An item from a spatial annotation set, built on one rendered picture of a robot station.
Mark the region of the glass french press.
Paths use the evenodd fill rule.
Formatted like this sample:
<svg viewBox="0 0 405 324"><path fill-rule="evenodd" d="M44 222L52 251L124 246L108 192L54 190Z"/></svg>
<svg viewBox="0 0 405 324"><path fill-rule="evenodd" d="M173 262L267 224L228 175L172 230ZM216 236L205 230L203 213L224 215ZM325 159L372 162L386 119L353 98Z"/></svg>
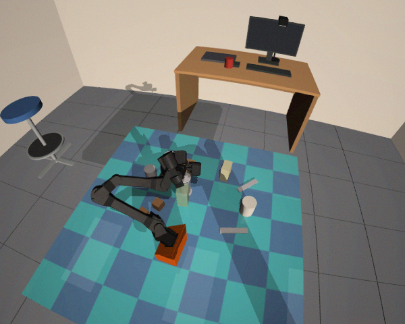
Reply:
<svg viewBox="0 0 405 324"><path fill-rule="evenodd" d="M185 173L184 179L182 179L184 184L189 184L189 196L192 194L192 189L191 189L191 175L189 173Z"/></svg>

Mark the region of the beige flat bar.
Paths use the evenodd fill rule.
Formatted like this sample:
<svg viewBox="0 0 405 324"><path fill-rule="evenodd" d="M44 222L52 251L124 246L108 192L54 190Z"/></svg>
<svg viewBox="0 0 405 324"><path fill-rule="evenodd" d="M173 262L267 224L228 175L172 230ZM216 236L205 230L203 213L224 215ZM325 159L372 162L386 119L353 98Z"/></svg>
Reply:
<svg viewBox="0 0 405 324"><path fill-rule="evenodd" d="M236 190L239 191L239 192L241 192L241 191L243 191L243 190L249 188L250 186L256 184L257 182L258 182L258 181L255 179L255 180L253 180L253 181L251 181L251 182L249 182L249 183L247 183L247 184L245 184L245 185L243 185L243 186L237 188Z"/></svg>
<svg viewBox="0 0 405 324"><path fill-rule="evenodd" d="M247 234L248 233L248 228L220 227L219 231L220 231L220 234L231 234L231 233Z"/></svg>

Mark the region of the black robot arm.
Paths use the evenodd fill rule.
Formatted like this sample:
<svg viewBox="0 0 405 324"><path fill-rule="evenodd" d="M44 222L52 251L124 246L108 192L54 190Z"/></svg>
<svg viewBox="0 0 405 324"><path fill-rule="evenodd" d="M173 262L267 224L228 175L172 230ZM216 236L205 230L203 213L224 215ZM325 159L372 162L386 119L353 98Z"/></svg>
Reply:
<svg viewBox="0 0 405 324"><path fill-rule="evenodd" d="M155 241L161 242L165 247L173 247L178 234L172 229L165 227L159 215L154 214L152 211L150 214L146 214L111 193L117 186L145 187L162 192L169 191L171 183L173 183L177 189L184 186L182 181L184 170L177 167L177 165L188 164L186 151L169 151L158 158L158 161L163 168L160 176L142 178L138 176L114 174L110 179L103 182L103 184L94 187L90 197L92 201L98 205L112 207L143 223L152 231Z"/></svg>

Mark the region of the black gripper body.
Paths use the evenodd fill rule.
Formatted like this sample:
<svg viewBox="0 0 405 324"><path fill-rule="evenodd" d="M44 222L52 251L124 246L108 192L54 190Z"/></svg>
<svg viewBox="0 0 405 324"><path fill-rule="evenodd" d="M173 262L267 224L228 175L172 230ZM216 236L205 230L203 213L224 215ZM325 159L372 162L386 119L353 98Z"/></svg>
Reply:
<svg viewBox="0 0 405 324"><path fill-rule="evenodd" d="M184 175L186 173L186 170L192 171L192 176L199 176L200 175L200 170L201 170L201 163L200 162L193 162L190 163L189 165L182 165L179 164L177 167L180 167L184 170Z"/></svg>

